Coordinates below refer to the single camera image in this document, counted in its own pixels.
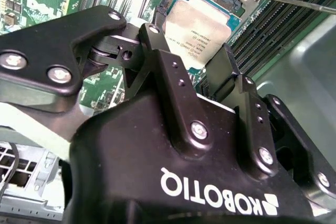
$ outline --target screw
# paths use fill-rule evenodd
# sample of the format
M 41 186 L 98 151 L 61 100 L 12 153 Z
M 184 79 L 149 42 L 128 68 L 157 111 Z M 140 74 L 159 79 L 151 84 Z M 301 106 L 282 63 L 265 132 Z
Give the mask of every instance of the screw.
M 155 34 L 158 34 L 160 30 L 158 30 L 155 26 L 151 25 L 149 26 L 149 30 L 152 31 Z
M 71 80 L 71 73 L 65 68 L 55 67 L 48 71 L 48 77 L 54 82 L 63 84 Z
M 260 157 L 262 158 L 262 161 L 264 161 L 266 164 L 268 165 L 273 164 L 273 157 L 266 148 L 260 148 L 259 154 Z
M 19 70 L 27 65 L 27 60 L 15 52 L 6 52 L 0 56 L 0 65 L 7 69 Z
M 206 139 L 208 132 L 206 128 L 199 122 L 193 122 L 191 124 L 191 131 L 198 139 Z
M 319 180 L 320 180 L 320 182 L 321 182 L 322 185 L 324 185 L 325 187 L 329 187 L 330 186 L 329 181 L 328 181 L 327 177 L 325 176 L 325 174 L 318 173 L 317 176 L 318 176 L 318 178 L 319 178 Z
M 118 13 L 116 12 L 109 12 L 109 16 L 112 18 L 112 19 L 115 19 L 115 20 L 120 20 L 120 16 Z
M 253 84 L 253 81 L 249 77 L 246 77 L 245 79 L 249 84 Z
M 280 101 L 278 98 L 276 97 L 273 97 L 273 101 L 277 104 L 277 105 L 280 105 Z

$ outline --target mounting hole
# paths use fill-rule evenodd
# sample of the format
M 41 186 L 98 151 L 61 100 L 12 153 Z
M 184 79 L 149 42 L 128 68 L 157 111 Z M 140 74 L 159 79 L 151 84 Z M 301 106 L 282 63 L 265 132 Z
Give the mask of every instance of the mounting hole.
M 124 60 L 130 60 L 131 59 L 131 57 L 132 57 L 132 52 L 131 51 L 125 51 L 125 52 L 123 52 L 122 53 L 122 58 L 124 59 Z
M 181 87 L 184 87 L 185 86 L 185 83 L 184 83 L 184 80 L 179 80 L 179 86 L 181 86 Z
M 119 16 L 119 14 L 116 13 L 116 12 L 109 12 L 109 16 L 110 16 L 112 19 L 114 19 L 114 20 L 120 20 L 120 19 L 121 19 L 121 17 Z
M 149 26 L 149 30 L 152 31 L 152 32 L 155 33 L 155 34 L 158 34 L 158 33 L 160 32 L 160 30 L 157 29 L 157 28 L 156 28 L 155 26 L 153 26 L 153 25 L 150 25 L 150 26 Z
M 257 119 L 258 119 L 259 123 L 264 123 L 263 118 L 261 118 L 261 117 L 258 116 Z

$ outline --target robotiq logo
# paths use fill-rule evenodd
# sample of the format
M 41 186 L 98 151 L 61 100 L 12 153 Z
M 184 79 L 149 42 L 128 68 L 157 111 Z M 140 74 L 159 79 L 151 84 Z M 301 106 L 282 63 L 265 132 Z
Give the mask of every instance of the robotiq logo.
M 204 187 L 204 198 L 201 196 L 200 185 L 197 180 L 194 180 L 195 195 L 189 194 L 189 179 L 183 177 L 183 182 L 174 173 L 169 172 L 166 168 L 161 168 L 163 175 L 161 177 L 161 187 L 163 191 L 169 196 L 179 196 L 182 191 L 185 200 L 190 200 L 198 204 L 205 205 L 208 203 L 214 208 L 225 207 L 230 212 L 240 212 L 243 215 L 263 215 L 263 209 L 267 215 L 278 215 L 277 208 L 279 207 L 278 198 L 274 194 L 264 194 L 265 200 L 260 203 L 259 199 L 246 197 L 243 194 L 233 194 L 230 190 L 222 190 L 222 192 L 214 185 L 206 185 Z M 167 180 L 173 179 L 176 182 L 176 188 L 171 189 L 167 187 Z M 210 199 L 210 192 L 217 194 L 216 200 Z

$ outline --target black cable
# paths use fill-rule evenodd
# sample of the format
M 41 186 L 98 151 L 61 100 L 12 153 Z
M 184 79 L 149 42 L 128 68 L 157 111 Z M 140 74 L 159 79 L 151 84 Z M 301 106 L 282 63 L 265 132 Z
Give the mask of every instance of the black cable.
M 18 166 L 19 166 L 19 163 L 20 163 L 20 157 L 19 157 L 19 151 L 16 147 L 16 144 L 13 144 L 13 143 L 9 143 L 12 150 L 13 150 L 13 154 L 14 154 L 14 164 L 13 164 L 13 168 L 10 170 L 9 174 L 8 174 L 8 177 L 6 179 L 6 181 L 4 182 L 4 185 L 3 187 L 1 188 L 0 190 L 0 203 L 1 203 L 1 200 L 2 198 L 4 197 L 4 194 L 5 194 L 5 190 L 10 182 L 10 180 L 13 178 Z

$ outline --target metal rod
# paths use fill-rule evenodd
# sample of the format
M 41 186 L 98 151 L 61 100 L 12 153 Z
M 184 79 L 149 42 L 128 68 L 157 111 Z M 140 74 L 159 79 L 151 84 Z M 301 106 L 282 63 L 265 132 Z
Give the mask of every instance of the metal rod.
M 320 12 L 336 15 L 336 9 L 331 8 L 331 7 L 326 7 L 326 6 L 322 6 L 322 5 L 308 3 L 308 2 L 304 2 L 304 1 L 300 1 L 300 0 L 275 0 L 275 1 L 283 2 L 283 3 L 287 3 L 287 4 L 291 4 L 291 5 L 302 6 L 302 7 L 310 8 L 310 9 L 313 9 L 313 10 L 318 10 Z

